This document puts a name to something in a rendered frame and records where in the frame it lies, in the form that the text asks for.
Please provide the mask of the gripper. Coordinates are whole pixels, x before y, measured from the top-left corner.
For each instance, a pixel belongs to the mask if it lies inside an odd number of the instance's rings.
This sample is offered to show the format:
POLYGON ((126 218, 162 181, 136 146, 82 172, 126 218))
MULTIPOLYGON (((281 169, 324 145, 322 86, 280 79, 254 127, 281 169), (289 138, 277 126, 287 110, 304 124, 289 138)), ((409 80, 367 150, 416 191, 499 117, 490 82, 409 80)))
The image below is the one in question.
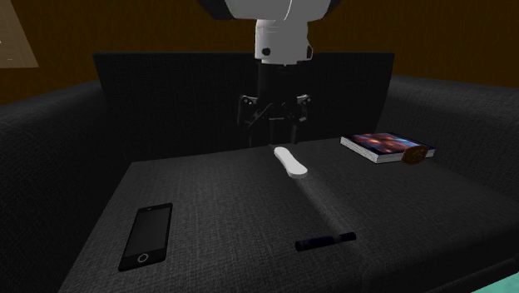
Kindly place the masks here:
POLYGON ((299 96, 296 80, 298 65, 260 63, 258 98, 241 95, 238 99, 238 129, 246 147, 257 147, 268 140, 266 119, 287 119, 290 142, 298 143, 298 131, 308 121, 311 96, 299 96))

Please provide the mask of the white remote control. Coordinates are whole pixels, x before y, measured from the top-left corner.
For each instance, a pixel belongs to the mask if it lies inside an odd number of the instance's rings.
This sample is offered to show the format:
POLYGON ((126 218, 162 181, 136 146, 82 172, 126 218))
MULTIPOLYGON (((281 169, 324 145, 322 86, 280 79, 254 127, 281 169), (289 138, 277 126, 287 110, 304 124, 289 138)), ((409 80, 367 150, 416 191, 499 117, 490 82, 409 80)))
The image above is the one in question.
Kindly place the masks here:
POLYGON ((285 147, 277 146, 274 155, 283 165, 287 174, 292 178, 304 178, 308 175, 308 168, 302 165, 285 147))

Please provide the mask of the dark grey sofa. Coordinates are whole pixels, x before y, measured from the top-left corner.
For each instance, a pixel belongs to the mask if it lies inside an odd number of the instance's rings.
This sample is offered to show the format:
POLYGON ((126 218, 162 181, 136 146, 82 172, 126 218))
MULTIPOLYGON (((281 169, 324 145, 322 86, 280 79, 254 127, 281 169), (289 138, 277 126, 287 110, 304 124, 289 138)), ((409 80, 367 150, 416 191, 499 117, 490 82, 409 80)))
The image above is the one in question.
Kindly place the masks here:
POLYGON ((318 53, 292 179, 242 145, 249 53, 93 59, 95 81, 0 107, 0 293, 471 293, 519 271, 519 89, 318 53), (340 143, 382 132, 435 154, 376 164, 340 143), (166 259, 119 272, 137 211, 164 203, 166 259))

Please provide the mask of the book with colourful cover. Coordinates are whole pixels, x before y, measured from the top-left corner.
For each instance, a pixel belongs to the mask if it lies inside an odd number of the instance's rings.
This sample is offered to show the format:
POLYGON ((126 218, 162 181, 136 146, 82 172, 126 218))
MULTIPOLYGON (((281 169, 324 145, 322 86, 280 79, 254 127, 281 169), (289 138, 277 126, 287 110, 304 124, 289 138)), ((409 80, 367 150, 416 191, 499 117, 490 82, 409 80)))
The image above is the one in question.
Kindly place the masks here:
POLYGON ((408 147, 427 147, 425 159, 433 157, 436 151, 433 146, 393 132, 346 135, 340 138, 340 143, 376 164, 402 161, 403 153, 408 147))

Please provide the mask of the black pen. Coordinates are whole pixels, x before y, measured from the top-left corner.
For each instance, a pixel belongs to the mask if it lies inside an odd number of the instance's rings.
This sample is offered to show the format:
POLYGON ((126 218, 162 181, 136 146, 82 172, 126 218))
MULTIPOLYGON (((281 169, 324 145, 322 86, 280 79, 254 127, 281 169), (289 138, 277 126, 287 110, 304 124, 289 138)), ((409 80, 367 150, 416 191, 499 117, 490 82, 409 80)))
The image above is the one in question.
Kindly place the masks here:
POLYGON ((346 241, 355 241, 357 236, 354 232, 347 232, 332 236, 321 236, 306 240, 296 241, 294 248, 297 252, 309 251, 321 247, 332 246, 346 241))

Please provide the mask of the brown round object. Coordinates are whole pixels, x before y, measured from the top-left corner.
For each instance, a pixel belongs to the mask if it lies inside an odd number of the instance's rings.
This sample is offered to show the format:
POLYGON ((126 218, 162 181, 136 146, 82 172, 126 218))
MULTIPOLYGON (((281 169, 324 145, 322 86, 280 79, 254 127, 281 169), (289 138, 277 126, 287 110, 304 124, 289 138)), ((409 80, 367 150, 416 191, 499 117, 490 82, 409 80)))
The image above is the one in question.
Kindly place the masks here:
POLYGON ((426 146, 411 146, 408 147, 402 156, 402 163, 407 165, 416 165, 422 162, 428 154, 426 146))

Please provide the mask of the black smartphone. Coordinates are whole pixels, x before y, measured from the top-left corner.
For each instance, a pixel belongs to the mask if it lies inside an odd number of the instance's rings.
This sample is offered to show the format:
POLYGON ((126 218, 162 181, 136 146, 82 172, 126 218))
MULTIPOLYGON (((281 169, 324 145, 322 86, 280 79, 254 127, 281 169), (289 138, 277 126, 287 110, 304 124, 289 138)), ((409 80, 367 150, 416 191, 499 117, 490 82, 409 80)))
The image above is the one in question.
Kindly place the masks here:
POLYGON ((119 272, 166 259, 171 213, 171 203, 142 207, 137 211, 117 267, 119 272))

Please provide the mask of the beige lamp shade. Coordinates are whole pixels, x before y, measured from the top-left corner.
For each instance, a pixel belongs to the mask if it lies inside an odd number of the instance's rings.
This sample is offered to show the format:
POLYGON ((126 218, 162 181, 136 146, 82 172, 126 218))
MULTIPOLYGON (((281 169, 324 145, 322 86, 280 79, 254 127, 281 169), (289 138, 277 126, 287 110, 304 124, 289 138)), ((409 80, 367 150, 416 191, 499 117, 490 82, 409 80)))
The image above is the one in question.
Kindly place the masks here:
POLYGON ((0 0, 0 69, 38 68, 11 0, 0 0))

